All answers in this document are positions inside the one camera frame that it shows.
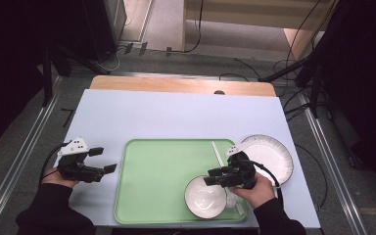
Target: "white table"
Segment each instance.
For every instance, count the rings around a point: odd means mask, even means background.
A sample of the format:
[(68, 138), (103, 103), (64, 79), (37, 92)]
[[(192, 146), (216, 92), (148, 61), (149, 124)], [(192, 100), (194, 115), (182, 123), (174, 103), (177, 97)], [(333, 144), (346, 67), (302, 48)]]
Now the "white table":
[[(282, 142), (294, 161), (291, 179), (282, 186), (285, 211), (306, 228), (319, 228), (312, 199), (276, 97), (193, 93), (85, 90), (66, 141), (83, 137), (103, 155), (87, 158), (89, 166), (117, 164), (117, 170), (98, 183), (80, 183), (70, 198), (71, 207), (97, 226), (123, 226), (114, 218), (120, 160), (124, 145), (136, 138), (225, 138), (239, 143), (265, 134)], [(137, 227), (258, 227), (252, 211), (241, 223), (201, 221), (178, 224), (140, 224)]]

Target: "hand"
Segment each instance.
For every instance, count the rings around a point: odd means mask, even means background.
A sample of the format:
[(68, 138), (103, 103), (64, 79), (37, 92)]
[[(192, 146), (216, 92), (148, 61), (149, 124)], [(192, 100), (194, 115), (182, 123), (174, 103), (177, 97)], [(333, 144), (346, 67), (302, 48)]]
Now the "hand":
[(41, 184), (52, 183), (73, 188), (78, 182), (79, 181), (76, 180), (64, 179), (56, 168), (50, 168), (45, 171), (44, 178), (42, 179)]
[(271, 181), (257, 172), (255, 179), (257, 183), (253, 189), (242, 189), (239, 187), (232, 187), (230, 189), (235, 195), (247, 200), (253, 209), (260, 207), (274, 198)]

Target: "table surface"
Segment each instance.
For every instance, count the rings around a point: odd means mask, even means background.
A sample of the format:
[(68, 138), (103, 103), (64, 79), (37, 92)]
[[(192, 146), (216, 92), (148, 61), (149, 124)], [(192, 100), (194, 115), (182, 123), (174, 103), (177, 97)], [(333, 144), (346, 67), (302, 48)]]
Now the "table surface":
[[(124, 226), (115, 220), (114, 209), (121, 154), (132, 139), (224, 138), (240, 143), (248, 136), (265, 134), (283, 143), (294, 162), (291, 178), (282, 185), (286, 213), (304, 227), (319, 228), (292, 136), (272, 85), (180, 77), (139, 74), (93, 79), (81, 98), (66, 141), (80, 136), (90, 148), (105, 149), (103, 155), (87, 158), (86, 165), (118, 167), (101, 182), (78, 184), (70, 198), (71, 207), (95, 225)], [(213, 95), (215, 90), (226, 95)], [(248, 210), (240, 223), (200, 220), (132, 227), (258, 227), (251, 208)]]

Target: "black sleeve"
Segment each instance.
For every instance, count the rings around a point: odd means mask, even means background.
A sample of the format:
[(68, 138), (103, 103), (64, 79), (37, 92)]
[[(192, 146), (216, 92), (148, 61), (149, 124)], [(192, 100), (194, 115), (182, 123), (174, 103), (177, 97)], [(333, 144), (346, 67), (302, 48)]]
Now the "black sleeve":
[(58, 184), (41, 184), (31, 205), (16, 219), (19, 235), (94, 235), (93, 222), (69, 206), (72, 189)]
[(254, 210), (260, 235), (304, 235), (306, 230), (290, 219), (277, 199), (272, 199)]

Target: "cable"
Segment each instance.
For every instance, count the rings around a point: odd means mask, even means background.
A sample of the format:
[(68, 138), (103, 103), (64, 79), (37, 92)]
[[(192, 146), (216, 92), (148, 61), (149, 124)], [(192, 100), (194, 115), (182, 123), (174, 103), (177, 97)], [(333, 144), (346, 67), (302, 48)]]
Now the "cable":
[[(296, 32), (296, 34), (295, 34), (295, 37), (294, 37), (294, 39), (293, 39), (293, 41), (292, 41), (292, 44), (291, 44), (290, 48), (289, 48), (288, 56), (287, 56), (287, 58), (286, 58), (286, 67), (285, 67), (285, 69), (282, 70), (282, 73), (285, 73), (285, 75), (286, 75), (286, 87), (288, 86), (288, 77), (287, 77), (287, 74), (288, 74), (288, 72), (289, 72), (289, 71), (288, 71), (288, 61), (289, 61), (290, 54), (292, 53), (292, 47), (293, 47), (293, 45), (295, 44), (295, 40), (296, 40), (296, 37), (297, 37), (299, 31), (301, 30), (302, 26), (304, 25), (304, 23), (306, 22), (306, 20), (307, 20), (308, 17), (310, 16), (310, 14), (313, 12), (313, 10), (316, 8), (316, 6), (319, 4), (319, 2), (320, 2), (320, 0), (318, 0), (318, 1), (316, 2), (316, 4), (312, 7), (312, 9), (311, 9), (311, 10), (309, 11), (309, 13), (306, 15), (304, 21), (303, 21), (303, 22), (301, 23), (301, 25), (298, 27), (298, 30), (297, 30), (297, 32)], [(304, 65), (304, 62), (305, 62), (305, 61), (307, 61), (307, 58), (303, 58), (302, 60), (298, 61), (299, 66), (302, 67), (302, 66)], [(295, 70), (295, 69), (298, 68), (298, 66), (296, 65), (296, 63), (294, 63), (292, 66), (293, 66), (293, 70)], [(277, 78), (279, 78), (279, 77), (278, 77), (276, 74), (273, 74), (273, 75), (270, 75), (270, 76), (268, 76), (268, 77), (263, 78), (261, 81), (264, 81), (264, 82), (271, 82), (271, 81), (273, 81), (273, 80), (275, 80), (275, 79), (277, 79)], [(282, 95), (284, 94), (285, 90), (286, 90), (286, 89), (283, 90), (282, 94), (279, 95), (279, 97), (282, 96)]]
[(240, 75), (240, 74), (237, 74), (237, 73), (223, 73), (222, 75), (219, 76), (218, 80), (221, 80), (221, 77), (222, 76), (225, 76), (225, 75), (236, 75), (236, 76), (240, 76), (240, 77), (243, 77), (245, 80), (249, 81), (245, 76), (243, 75)]
[(317, 165), (319, 166), (320, 171), (322, 172), (322, 176), (323, 176), (323, 179), (325, 181), (325, 192), (324, 192), (324, 196), (323, 196), (323, 199), (321, 201), (321, 204), (319, 206), (319, 209), (321, 210), (322, 207), (325, 205), (326, 198), (328, 197), (328, 181), (326, 180), (325, 171), (323, 171), (322, 166), (320, 165), (319, 161), (316, 159), (316, 157), (309, 150), (307, 150), (303, 146), (296, 144), (296, 143), (295, 143), (295, 146), (297, 146), (297, 147), (303, 149), (305, 152), (307, 152), (316, 161)]
[(304, 113), (304, 111), (305, 111), (305, 109), (307, 109), (308, 107), (301, 107), (296, 113), (294, 113), (291, 117), (289, 117), (289, 118), (287, 118), (286, 119), (286, 121), (290, 121), (291, 119), (293, 119), (293, 118), (295, 118), (295, 117), (297, 117), (297, 116), (299, 116), (299, 115), (301, 115), (301, 114), (303, 114)]
[(323, 229), (321, 227), (319, 228), (319, 230), (322, 233), (322, 235), (325, 235), (325, 232), (323, 231)]
[[(192, 6), (194, 7), (194, 9), (196, 9), (195, 0), (191, 0), (191, 2), (192, 2)], [(201, 32), (197, 27), (197, 12), (196, 11), (194, 11), (194, 26), (195, 26), (195, 30), (198, 31), (198, 36), (200, 37)]]
[(51, 173), (47, 173), (46, 175), (44, 175), (43, 177), (42, 177), (42, 179), (41, 179), (41, 181), (45, 178), (45, 177), (47, 177), (48, 175), (51, 175), (51, 174), (53, 174), (53, 173), (55, 173), (55, 172), (57, 172), (58, 170), (56, 169), (56, 170), (54, 170), (53, 172), (51, 172)]
[(268, 170), (268, 168), (266, 168), (263, 164), (258, 164), (258, 163), (254, 162), (254, 161), (251, 161), (251, 160), (240, 160), (239, 162), (253, 164), (253, 165), (257, 166), (258, 168), (260, 168), (261, 170), (265, 171), (266, 173), (268, 173), (270, 175), (270, 177), (274, 181), (274, 185), (276, 186), (277, 200), (279, 200), (279, 203), (280, 203), (280, 205), (283, 208), (284, 206), (283, 206), (282, 189), (280, 188), (279, 181), (277, 181), (277, 179), (274, 176), (274, 174), (272, 172), (270, 172), (270, 170)]
[(286, 61), (286, 60), (280, 60), (280, 61), (274, 63), (274, 65), (272, 66), (273, 72), (274, 72), (274, 73), (277, 73), (277, 71), (276, 71), (276, 66), (277, 66), (277, 64), (279, 64), (279, 63), (281, 63), (281, 62), (285, 62), (285, 61)]
[(289, 102), (292, 101), (292, 99), (297, 96), (299, 93), (301, 93), (304, 89), (302, 88), (301, 90), (299, 90), (298, 92), (295, 92), (295, 94), (293, 94), (287, 101), (286, 103), (283, 105), (283, 111), (286, 110), (286, 106), (289, 104)]
[(316, 30), (316, 33), (313, 35), (313, 37), (310, 39), (310, 43), (312, 45), (312, 51), (314, 49), (314, 39), (316, 37), (316, 35), (319, 33), (320, 29), (323, 27), (323, 25), (326, 23), (326, 20), (328, 20), (329, 16), (331, 15), (331, 13), (333, 12), (332, 10), (334, 10), (334, 6), (335, 6), (335, 2), (336, 0), (334, 0), (334, 2), (332, 3), (331, 5), (331, 8), (329, 8), (326, 16), (323, 18), (322, 20), (322, 23), (320, 24), (319, 28)]
[(96, 61), (96, 65), (99, 66), (100, 68), (102, 68), (103, 70), (105, 71), (115, 71), (118, 69), (118, 67), (120, 66), (120, 60), (118, 59), (118, 53), (120, 51), (122, 51), (125, 47), (122, 47), (122, 48), (118, 48), (117, 52), (116, 52), (116, 58), (117, 58), (117, 66), (114, 68), (114, 69), (107, 69), (105, 67), (103, 67), (102, 65), (100, 65), (97, 61)]
[(253, 67), (251, 67), (249, 64), (247, 64), (246, 62), (244, 62), (244, 61), (241, 61), (241, 60), (239, 60), (239, 59), (237, 59), (237, 58), (234, 58), (234, 61), (238, 61), (238, 62), (240, 62), (240, 63), (243, 63), (245, 66), (247, 66), (247, 67), (249, 67), (257, 76), (258, 76), (258, 81), (261, 81), (261, 76), (260, 76), (260, 74), (255, 70), (255, 69), (253, 69)]
[(201, 22), (202, 22), (202, 18), (203, 18), (203, 8), (204, 8), (204, 0), (201, 1), (201, 8), (200, 8), (200, 19), (198, 20), (198, 41), (197, 43), (195, 44), (195, 46), (188, 50), (188, 51), (170, 51), (171, 53), (189, 53), (189, 52), (192, 52), (194, 51), (195, 49), (197, 49), (198, 45), (200, 45), (200, 41), (201, 41)]
[(292, 112), (294, 112), (294, 111), (297, 111), (297, 110), (299, 110), (299, 109), (301, 109), (301, 108), (308, 108), (310, 106), (310, 103), (306, 103), (306, 104), (303, 104), (303, 105), (301, 105), (301, 106), (299, 106), (299, 107), (296, 107), (295, 109), (292, 109), (292, 110), (288, 110), (288, 111), (285, 111), (285, 115), (288, 115), (289, 113), (292, 113)]
[(41, 185), (42, 179), (43, 179), (44, 177), (46, 177), (46, 176), (49, 175), (49, 174), (47, 174), (47, 175), (43, 176), (43, 175), (44, 175), (44, 172), (45, 172), (45, 168), (47, 167), (48, 162), (50, 162), (51, 157), (52, 157), (52, 156), (53, 156), (53, 155), (54, 155), (59, 149), (61, 149), (61, 148), (65, 147), (65, 146), (67, 146), (68, 144), (69, 144), (69, 143), (63, 143), (63, 144), (60, 144), (60, 145), (56, 146), (56, 147), (50, 152), (50, 154), (47, 156), (47, 158), (45, 159), (45, 162), (44, 162), (44, 164), (43, 164), (43, 166), (42, 166), (42, 168), (41, 168), (41, 173), (39, 174), (39, 182), (38, 182), (38, 186)]

